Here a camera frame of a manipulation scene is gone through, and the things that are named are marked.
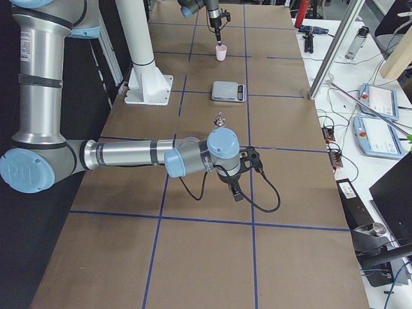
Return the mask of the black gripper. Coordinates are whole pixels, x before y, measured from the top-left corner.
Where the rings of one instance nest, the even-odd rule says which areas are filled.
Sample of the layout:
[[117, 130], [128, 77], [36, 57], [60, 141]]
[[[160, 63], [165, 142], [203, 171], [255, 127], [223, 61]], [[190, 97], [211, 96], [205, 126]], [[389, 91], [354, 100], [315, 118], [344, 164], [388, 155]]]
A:
[[258, 173], [261, 172], [260, 154], [252, 146], [241, 149], [234, 158], [219, 159], [216, 162], [218, 177], [229, 186], [235, 202], [242, 200], [238, 180], [243, 173], [251, 169], [255, 169]]
[[214, 29], [217, 44], [218, 46], [221, 46], [222, 45], [221, 32], [220, 32], [221, 27], [222, 27], [221, 20], [226, 18], [226, 21], [230, 22], [230, 19], [231, 19], [230, 12], [228, 12], [227, 10], [223, 10], [223, 9], [209, 10], [208, 18], [209, 18], [210, 25]]

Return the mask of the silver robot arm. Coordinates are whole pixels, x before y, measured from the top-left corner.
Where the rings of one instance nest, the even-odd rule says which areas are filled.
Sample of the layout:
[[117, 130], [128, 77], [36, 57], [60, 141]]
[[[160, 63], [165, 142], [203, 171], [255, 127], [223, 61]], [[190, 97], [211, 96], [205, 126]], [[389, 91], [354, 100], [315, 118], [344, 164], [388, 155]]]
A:
[[183, 16], [188, 19], [202, 8], [207, 11], [208, 29], [215, 34], [217, 45], [222, 46], [221, 30], [231, 20], [231, 14], [227, 10], [220, 8], [218, 0], [179, 0], [180, 10]]
[[20, 125], [13, 148], [1, 157], [1, 177], [13, 189], [36, 193], [98, 167], [164, 166], [170, 177], [216, 171], [235, 200], [245, 199], [240, 176], [263, 172], [259, 153], [240, 148], [231, 129], [216, 126], [204, 141], [96, 142], [61, 135], [64, 40], [100, 34], [97, 1], [13, 1], [20, 36]]

